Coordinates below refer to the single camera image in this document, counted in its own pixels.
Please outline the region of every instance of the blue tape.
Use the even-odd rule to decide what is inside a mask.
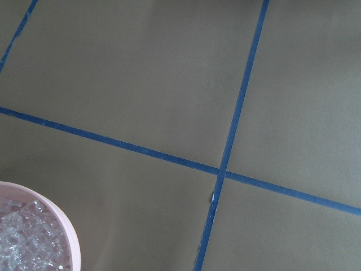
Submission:
[[[239,181],[241,183],[245,183],[247,185],[252,185],[252,186],[256,186],[256,187],[260,187],[266,190],[270,190],[276,193],[280,193],[283,195],[287,195],[287,196],[291,196],[293,198],[297,198],[297,199],[302,199],[305,200],[307,202],[312,202],[312,203],[316,203],[322,206],[326,206],[332,209],[336,209],[342,212],[346,212],[346,213],[352,213],[353,215],[357,215],[357,216],[361,216],[361,209],[357,208],[357,207],[353,207],[347,204],[342,204],[339,202],[334,202],[332,200],[329,199],[324,199],[321,198],[319,196],[314,196],[311,194],[307,194],[307,193],[303,193],[303,192],[299,192],[297,190],[293,190],[290,188],[286,188],[286,187],[282,187],[279,185],[274,185],[272,183],[269,182],[263,182],[257,179],[253,179],[253,178],[249,178],[246,176],[242,176],[236,173],[232,173],[232,172],[227,172],[226,173],[226,178],[232,179],[234,181]]]
[[[108,145],[116,146],[119,148],[124,148],[129,151],[134,151],[134,152],[138,152],[140,154],[145,154],[145,155],[148,155],[148,156],[151,156],[154,158],[158,158],[158,159],[161,159],[164,161],[172,162],[172,163],[175,163],[178,165],[184,165],[186,167],[197,169],[199,171],[203,171],[203,172],[207,172],[207,173],[211,173],[213,175],[218,174],[218,168],[211,167],[209,165],[197,163],[197,162],[187,160],[184,158],[179,158],[179,157],[176,157],[173,155],[165,154],[163,152],[151,150],[149,148],[144,148],[144,147],[134,145],[131,143],[127,143],[124,141],[119,141],[119,140],[116,140],[116,139],[113,139],[110,137],[105,137],[105,136],[95,134],[92,132],[87,132],[85,130],[81,130],[81,129],[77,129],[77,128],[67,126],[64,124],[56,123],[56,122],[53,122],[50,120],[45,120],[40,117],[35,117],[35,116],[31,116],[31,115],[24,114],[24,113],[19,113],[19,112],[16,112],[14,110],[10,110],[10,109],[4,108],[4,107],[0,107],[0,113],[4,114],[4,115],[13,116],[18,119],[30,121],[31,123],[41,124],[41,125],[49,127],[49,128],[67,132],[69,134],[75,134],[76,136],[85,137],[85,138],[92,139],[92,140],[95,140],[95,141],[98,141],[101,143],[105,143]]]
[[[9,53],[10,53],[10,50],[11,50],[13,44],[14,44],[14,41],[16,40],[16,38],[17,38],[18,36],[20,36],[21,32],[23,31],[23,29],[24,29],[24,27],[25,27],[25,24],[27,24],[27,21],[28,21],[30,15],[31,15],[31,13],[33,12],[33,10],[34,10],[35,5],[37,4],[37,2],[38,2],[38,0],[32,0],[32,2],[31,2],[31,4],[30,4],[27,12],[25,13],[25,15],[24,15],[24,17],[23,17],[23,19],[22,19],[22,21],[21,21],[21,23],[20,23],[20,25],[19,25],[19,27],[17,28],[17,30],[16,30],[16,32],[15,32],[12,40],[10,41],[9,46],[7,47],[7,49],[6,49],[6,51],[5,51],[2,59],[0,60],[0,73],[1,73],[1,71],[2,71],[2,68],[3,68],[4,65],[5,65],[6,59],[7,59],[8,55],[9,55]]]
[[[216,181],[215,187],[214,187],[212,202],[211,202],[209,210],[208,210],[207,219],[206,219],[206,223],[204,226],[203,235],[202,235],[202,239],[201,239],[201,243],[200,243],[200,247],[199,247],[199,252],[198,252],[197,259],[196,259],[195,266],[194,266],[194,271],[202,270],[202,266],[203,266],[203,262],[204,262],[205,254],[207,251],[208,242],[209,242],[209,237],[210,237],[210,233],[212,231],[213,221],[215,218],[215,213],[217,211],[217,206],[218,206],[219,198],[221,196],[222,186],[223,186],[224,178],[225,178],[227,167],[228,167],[228,162],[229,162],[230,156],[231,156],[231,151],[232,151],[233,142],[234,142],[236,131],[237,131],[238,122],[239,122],[239,119],[241,116],[242,106],[244,103],[244,98],[246,95],[254,58],[256,56],[259,38],[260,38],[261,32],[262,32],[263,22],[265,21],[265,17],[266,17],[268,3],[269,3],[269,0],[263,1],[262,7],[261,7],[261,12],[259,14],[259,18],[258,18],[258,22],[257,22],[257,26],[256,26],[256,30],[254,32],[253,41],[252,41],[252,45],[250,47],[248,60],[246,63],[244,74],[243,74],[243,79],[242,79],[238,99],[236,102],[235,111],[234,111],[234,114],[232,117],[230,131],[228,133],[226,146],[225,146],[224,152],[223,152],[221,166],[219,168],[217,181]]]

